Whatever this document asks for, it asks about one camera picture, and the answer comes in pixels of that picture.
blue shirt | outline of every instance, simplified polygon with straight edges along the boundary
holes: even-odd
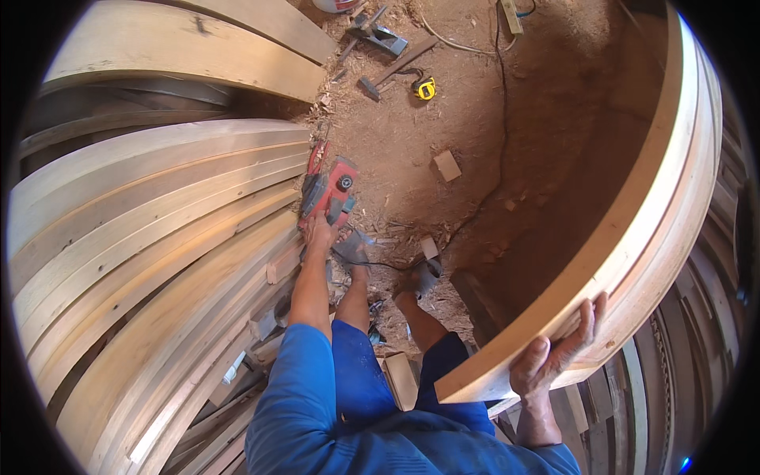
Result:
[[[354,435],[337,436],[336,425],[330,342],[316,328],[291,325],[245,437],[250,474],[581,472],[564,444],[507,445],[421,410]]]

leg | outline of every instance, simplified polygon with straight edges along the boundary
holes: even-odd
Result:
[[[398,412],[367,337],[369,270],[354,265],[350,272],[351,287],[338,304],[332,322],[339,435],[358,432]]]
[[[367,306],[367,283],[369,270],[362,265],[351,268],[351,287],[335,310],[335,319],[343,321],[364,334],[369,331],[369,307]]]
[[[417,305],[417,293],[429,288],[421,285],[420,276],[413,271],[401,285],[406,289],[394,298],[394,303],[409,324],[414,343],[423,352],[420,390],[414,408],[447,417],[464,424],[470,430],[494,435],[484,403],[439,404],[433,383],[468,358],[467,348],[456,333],[446,331],[441,322]]]
[[[417,297],[414,292],[399,293],[396,295],[394,303],[407,319],[412,339],[423,353],[427,353],[430,347],[448,333],[440,321],[417,305]]]

plastic bottle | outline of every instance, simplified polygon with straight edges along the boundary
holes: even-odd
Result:
[[[314,6],[328,13],[342,13],[359,4],[359,0],[312,0]]]

foot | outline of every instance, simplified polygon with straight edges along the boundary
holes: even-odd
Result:
[[[369,282],[369,266],[353,264],[353,262],[368,262],[365,243],[358,233],[351,229],[342,229],[333,245],[333,256],[351,274],[351,282]]]
[[[428,293],[443,273],[441,263],[435,259],[421,261],[410,271],[401,275],[393,301],[397,306],[414,303]]]

blue shorts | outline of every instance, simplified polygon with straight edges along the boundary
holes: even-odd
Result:
[[[333,360],[339,435],[349,435],[400,410],[375,358],[367,335],[358,328],[333,320]],[[423,357],[415,410],[424,410],[462,423],[470,430],[495,435],[484,403],[439,404],[433,383],[468,358],[467,348],[449,332]]]

